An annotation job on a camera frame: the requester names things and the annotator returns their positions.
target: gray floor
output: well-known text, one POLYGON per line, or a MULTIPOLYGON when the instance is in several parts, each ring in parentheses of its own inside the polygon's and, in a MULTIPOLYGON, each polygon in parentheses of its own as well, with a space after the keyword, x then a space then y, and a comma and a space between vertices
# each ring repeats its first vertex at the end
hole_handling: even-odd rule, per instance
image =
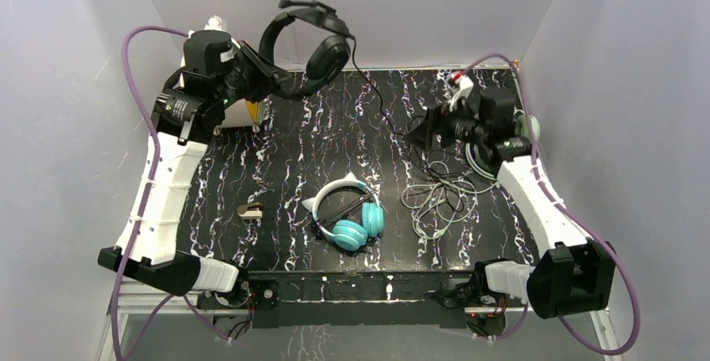
MULTIPOLYGON (((519 312, 509 312, 508 326, 519 312)), ((132 343, 145 316, 131 316, 124 345, 132 343)), ((589 315, 569 321, 597 343, 589 315)), ((193 315, 159 315, 131 361, 148 360, 601 360, 574 341, 556 320, 528 315, 512 337, 493 343, 471 339, 464 330, 436 326, 305 326, 255 329, 231 345, 215 338, 193 315)))

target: headphone ear cup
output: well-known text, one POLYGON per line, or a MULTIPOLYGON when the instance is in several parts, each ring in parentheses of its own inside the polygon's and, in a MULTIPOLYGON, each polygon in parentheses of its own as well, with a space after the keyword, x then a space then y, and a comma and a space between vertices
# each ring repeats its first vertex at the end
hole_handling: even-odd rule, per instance
POLYGON ((357 250, 367 244, 367 231, 358 223, 340 220, 333 227, 333 242, 344 250, 357 250))
POLYGON ((350 45, 343 36, 333 35, 323 40, 306 64, 308 79, 335 79, 350 59, 350 45))
POLYGON ((372 203, 363 204, 363 227, 370 237, 376 237, 384 231, 384 211, 381 206, 372 203))

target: cat ear headphones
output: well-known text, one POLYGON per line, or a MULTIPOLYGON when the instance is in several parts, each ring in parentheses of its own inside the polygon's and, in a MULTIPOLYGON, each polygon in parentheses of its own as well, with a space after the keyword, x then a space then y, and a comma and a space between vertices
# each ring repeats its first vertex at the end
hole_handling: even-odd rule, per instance
POLYGON ((302 204, 313 214, 313 220, 323 235, 344 250, 357 250, 368 243, 368 238, 377 237, 384 231, 384 210, 377 194, 366 183, 358 181, 352 173, 348 173, 343 179, 328 183, 318 191, 315 198, 306 199, 302 204), (318 223, 318 206, 326 195, 343 187, 353 187, 364 193, 370 193, 373 202, 363 204, 363 225, 350 220, 338 220, 331 232, 318 223))
POLYGON ((304 7, 282 12, 269 24, 261 35, 259 56, 274 64, 274 45, 281 30, 296 19, 310 23, 334 34, 323 40, 306 64, 306 83, 294 91, 282 91, 278 96, 300 99, 315 95, 331 83, 350 59, 350 45, 347 39, 354 39, 347 25, 336 15, 336 10, 318 1, 280 0, 279 8, 304 7))

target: black marble table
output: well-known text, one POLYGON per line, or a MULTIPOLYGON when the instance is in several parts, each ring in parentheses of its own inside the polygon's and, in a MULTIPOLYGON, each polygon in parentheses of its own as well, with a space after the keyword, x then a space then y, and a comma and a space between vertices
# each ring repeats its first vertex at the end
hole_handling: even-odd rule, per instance
MULTIPOLYGON (((425 103, 441 103, 448 95, 447 71, 369 75, 400 132, 411 118, 424 114, 425 103)), ((510 70, 474 70, 472 76, 476 88, 470 100, 486 87, 514 87, 510 70)), ((409 160, 411 149, 391 133, 378 107, 378 97, 358 73, 342 72, 303 102, 271 99, 260 134, 225 131, 210 145, 195 174, 178 230, 178 249, 236 260, 250 271, 463 271, 477 260, 497 257, 538 261, 529 229, 499 188, 465 198, 475 210, 440 240, 420 239, 412 230, 414 211, 406 209, 399 196, 408 185, 421 183, 422 176, 409 160), (356 255, 318 240, 301 206, 349 171, 376 189, 385 208, 382 238, 356 255), (237 215, 237 207, 249 202, 264 205, 262 220, 243 221, 237 215)), ((431 158, 446 162, 452 172, 471 173, 480 189, 490 184, 467 171, 462 146, 448 150, 456 156, 437 152, 431 158)), ((353 195, 333 194, 321 214, 353 195)), ((429 234, 433 228, 425 227, 429 234)))

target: teal headphones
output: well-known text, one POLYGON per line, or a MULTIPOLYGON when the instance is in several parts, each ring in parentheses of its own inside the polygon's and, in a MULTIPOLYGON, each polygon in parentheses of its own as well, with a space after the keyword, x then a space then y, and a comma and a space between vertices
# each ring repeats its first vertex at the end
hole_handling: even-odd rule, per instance
POLYGON ((348 173, 345 178, 328 183, 318 191, 315 198, 306 199, 302 204, 313 214, 313 221, 318 224, 323 235, 344 250, 357 250, 367 244, 368 238, 374 238, 384 231, 384 210, 379 203, 377 194, 366 183, 358 181, 353 173, 348 173), (338 220, 331 232, 318 223, 318 206, 326 195, 343 187, 353 187, 364 193, 372 193, 374 203, 363 204, 363 225, 350 220, 338 220))

